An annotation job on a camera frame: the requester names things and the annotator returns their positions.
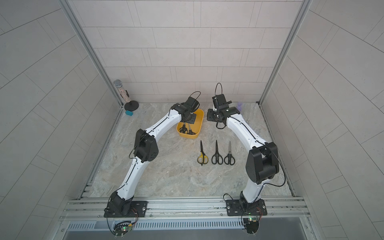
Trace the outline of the yellow plastic storage box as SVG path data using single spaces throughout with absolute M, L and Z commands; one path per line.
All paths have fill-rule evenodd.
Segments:
M 202 124 L 203 124 L 203 118 L 204 118 L 204 112 L 202 109 L 197 109 L 193 113 L 193 118 L 194 123 L 178 123 L 177 125 L 177 132 L 179 135 L 183 138 L 187 139 L 196 139 L 200 131 L 202 129 Z

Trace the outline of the all black scissors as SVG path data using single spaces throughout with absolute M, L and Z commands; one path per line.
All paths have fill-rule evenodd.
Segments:
M 222 165 L 224 163 L 223 157 L 219 153 L 218 141 L 216 141 L 215 153 L 211 158 L 211 162 L 213 165 Z

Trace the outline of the silver blade black scissors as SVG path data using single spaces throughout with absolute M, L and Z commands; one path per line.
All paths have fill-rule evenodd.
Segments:
M 229 142 L 229 148 L 228 148 L 228 154 L 224 157 L 224 163 L 226 165 L 233 166 L 235 164 L 236 160 L 232 155 L 232 143 Z

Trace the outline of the yellow black handled scissors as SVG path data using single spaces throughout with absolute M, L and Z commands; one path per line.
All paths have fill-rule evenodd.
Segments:
M 200 141 L 200 156 L 197 158 L 197 162 L 203 166 L 205 164 L 207 164 L 209 162 L 209 158 L 208 156 L 204 153 L 204 149 L 203 149 L 203 143 L 202 141 Z

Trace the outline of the small black scissors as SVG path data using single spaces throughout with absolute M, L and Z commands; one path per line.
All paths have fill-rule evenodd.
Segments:
M 183 126 L 180 128 L 180 133 L 182 134 L 188 134 L 189 129 L 186 127 L 186 123 L 183 123 Z

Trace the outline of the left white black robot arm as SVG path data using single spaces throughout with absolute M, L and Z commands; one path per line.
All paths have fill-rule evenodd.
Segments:
M 199 106 L 197 99 L 190 96 L 186 102 L 174 104 L 169 112 L 153 126 L 137 131 L 131 167 L 120 188 L 111 194 L 105 208 L 105 218 L 129 216 L 139 180 L 149 162 L 153 161 L 159 153 L 157 141 L 179 122 L 189 122 Z

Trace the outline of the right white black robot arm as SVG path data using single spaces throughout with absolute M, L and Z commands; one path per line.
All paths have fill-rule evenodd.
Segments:
M 275 186 L 270 180 L 280 171 L 278 148 L 275 143 L 262 139 L 244 120 L 236 107 L 230 107 L 223 94 L 212 97 L 214 108 L 208 109 L 207 120 L 224 124 L 232 130 L 249 151 L 245 170 L 248 182 L 240 194 L 243 212 L 256 209 L 256 202 L 265 185 Z

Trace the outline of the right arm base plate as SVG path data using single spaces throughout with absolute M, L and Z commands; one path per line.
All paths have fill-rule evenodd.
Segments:
M 254 203 L 245 200 L 225 200 L 227 215 L 233 216 L 266 216 L 268 214 L 264 200 Z

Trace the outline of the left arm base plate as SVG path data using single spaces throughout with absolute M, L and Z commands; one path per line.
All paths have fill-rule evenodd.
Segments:
M 104 218 L 144 217 L 147 211 L 147 203 L 147 201 L 108 202 L 104 210 Z

